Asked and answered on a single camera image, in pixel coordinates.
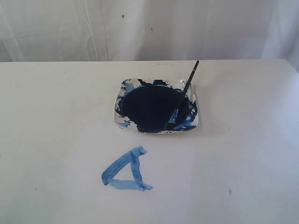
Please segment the black paintbrush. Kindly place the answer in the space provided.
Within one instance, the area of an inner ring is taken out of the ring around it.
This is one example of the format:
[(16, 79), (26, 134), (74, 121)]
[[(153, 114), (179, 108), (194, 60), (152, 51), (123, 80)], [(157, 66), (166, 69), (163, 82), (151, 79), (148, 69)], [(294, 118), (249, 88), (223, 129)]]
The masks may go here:
[(188, 80), (187, 80), (187, 82), (185, 84), (185, 87), (184, 87), (184, 89), (183, 89), (183, 91), (182, 91), (182, 93), (181, 93), (181, 95), (180, 95), (177, 103), (175, 104), (173, 113), (170, 116), (169, 121), (168, 121), (168, 123), (166, 125), (166, 129), (167, 130), (173, 130), (174, 127), (175, 127), (179, 109), (180, 109), (180, 107), (181, 107), (181, 105), (182, 105), (182, 103), (183, 103), (183, 101), (185, 99), (186, 93), (188, 91), (188, 88), (191, 85), (192, 79), (194, 77), (194, 74), (195, 74), (195, 72), (197, 70), (198, 65), (199, 65), (199, 60), (196, 61), (195, 66), (194, 66), (194, 68), (193, 68), (193, 70), (192, 70), (192, 72), (191, 72), (191, 74), (190, 74), (190, 76), (189, 76), (189, 78), (188, 78)]

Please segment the white plate with blue paint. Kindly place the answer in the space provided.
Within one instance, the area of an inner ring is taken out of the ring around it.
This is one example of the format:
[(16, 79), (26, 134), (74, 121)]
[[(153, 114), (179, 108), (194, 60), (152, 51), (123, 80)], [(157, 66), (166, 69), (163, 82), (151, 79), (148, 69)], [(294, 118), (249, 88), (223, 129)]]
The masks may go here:
[(140, 133), (169, 133), (166, 125), (187, 81), (125, 79), (114, 106), (114, 122)]

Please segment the white backdrop curtain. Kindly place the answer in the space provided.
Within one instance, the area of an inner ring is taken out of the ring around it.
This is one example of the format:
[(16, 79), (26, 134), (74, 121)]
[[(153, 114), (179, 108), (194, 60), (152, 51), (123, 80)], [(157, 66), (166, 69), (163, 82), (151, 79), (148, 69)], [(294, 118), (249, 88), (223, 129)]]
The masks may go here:
[(2, 61), (299, 57), (296, 0), (3, 0)]

